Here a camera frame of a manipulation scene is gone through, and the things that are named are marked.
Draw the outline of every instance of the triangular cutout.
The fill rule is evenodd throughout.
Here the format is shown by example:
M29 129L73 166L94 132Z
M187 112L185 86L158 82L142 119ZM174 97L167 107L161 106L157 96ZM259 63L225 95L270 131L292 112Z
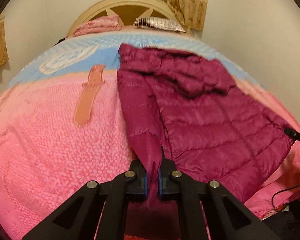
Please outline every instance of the triangular cutout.
M58 215L53 221L54 224L70 229L77 217L77 214L82 206L84 197L76 199L66 210L64 210L60 215Z
M229 198L223 197L222 202L227 210L228 216L235 230L251 224L250 219L244 213L242 213Z

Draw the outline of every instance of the black device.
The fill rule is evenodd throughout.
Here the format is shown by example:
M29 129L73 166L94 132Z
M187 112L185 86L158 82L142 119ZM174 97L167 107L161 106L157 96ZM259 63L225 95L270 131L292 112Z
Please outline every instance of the black device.
M279 240L218 181L193 180L162 155L159 194L178 204L181 240L207 240L206 226L212 240ZM23 240L93 240L97 230L96 240L122 240L128 202L147 199L147 181L139 160L112 181L89 181Z

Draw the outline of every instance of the headboard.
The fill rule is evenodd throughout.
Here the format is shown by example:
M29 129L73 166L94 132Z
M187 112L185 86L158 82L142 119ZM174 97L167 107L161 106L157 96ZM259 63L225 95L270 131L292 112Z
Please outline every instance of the headboard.
M68 36L81 23L101 16L118 14L122 25L133 25L138 17L161 17L178 22L168 5L161 0L103 0L82 13L71 26Z

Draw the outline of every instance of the blue blanket section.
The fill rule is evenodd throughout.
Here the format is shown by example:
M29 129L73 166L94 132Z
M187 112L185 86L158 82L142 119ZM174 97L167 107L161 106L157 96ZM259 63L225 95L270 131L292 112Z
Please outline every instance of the blue blanket section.
M13 86L16 82L35 82L68 73L88 72L95 64L105 65L105 70L118 69L120 66L118 49L122 43L135 47L182 49L208 59L217 58L232 75L258 84L240 67L201 41L165 33L110 32L71 38L48 49L25 67L9 86Z

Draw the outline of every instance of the orange shape on blanket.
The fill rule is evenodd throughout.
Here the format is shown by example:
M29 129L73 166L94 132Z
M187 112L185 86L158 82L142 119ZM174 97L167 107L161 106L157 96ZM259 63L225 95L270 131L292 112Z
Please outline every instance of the orange shape on blanket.
M74 123L81 127L85 125L91 115L93 100L103 84L102 73L105 65L94 65L88 75L88 82L79 98L74 112Z

